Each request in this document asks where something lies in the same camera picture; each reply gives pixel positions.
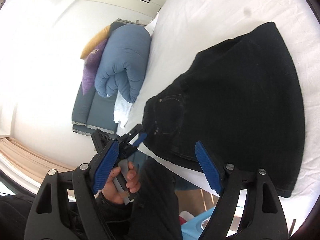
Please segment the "person's left forearm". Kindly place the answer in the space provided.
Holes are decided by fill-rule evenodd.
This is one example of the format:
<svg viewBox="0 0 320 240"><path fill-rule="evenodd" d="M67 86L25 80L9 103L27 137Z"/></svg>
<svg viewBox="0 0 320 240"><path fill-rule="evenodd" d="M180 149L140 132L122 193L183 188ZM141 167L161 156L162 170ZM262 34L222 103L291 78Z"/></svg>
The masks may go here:
<svg viewBox="0 0 320 240"><path fill-rule="evenodd" d="M97 206L105 222L122 222L131 218L133 202L129 204L114 204L102 193L96 198Z"/></svg>

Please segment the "person's left hand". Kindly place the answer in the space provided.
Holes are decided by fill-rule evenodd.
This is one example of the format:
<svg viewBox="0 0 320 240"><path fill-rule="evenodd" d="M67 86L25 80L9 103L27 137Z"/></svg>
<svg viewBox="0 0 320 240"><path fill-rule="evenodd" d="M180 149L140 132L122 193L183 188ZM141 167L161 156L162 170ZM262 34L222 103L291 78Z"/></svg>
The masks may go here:
<svg viewBox="0 0 320 240"><path fill-rule="evenodd" d="M101 192L114 204L128 204L139 189L139 175L134 164L123 160L112 169Z"/></svg>

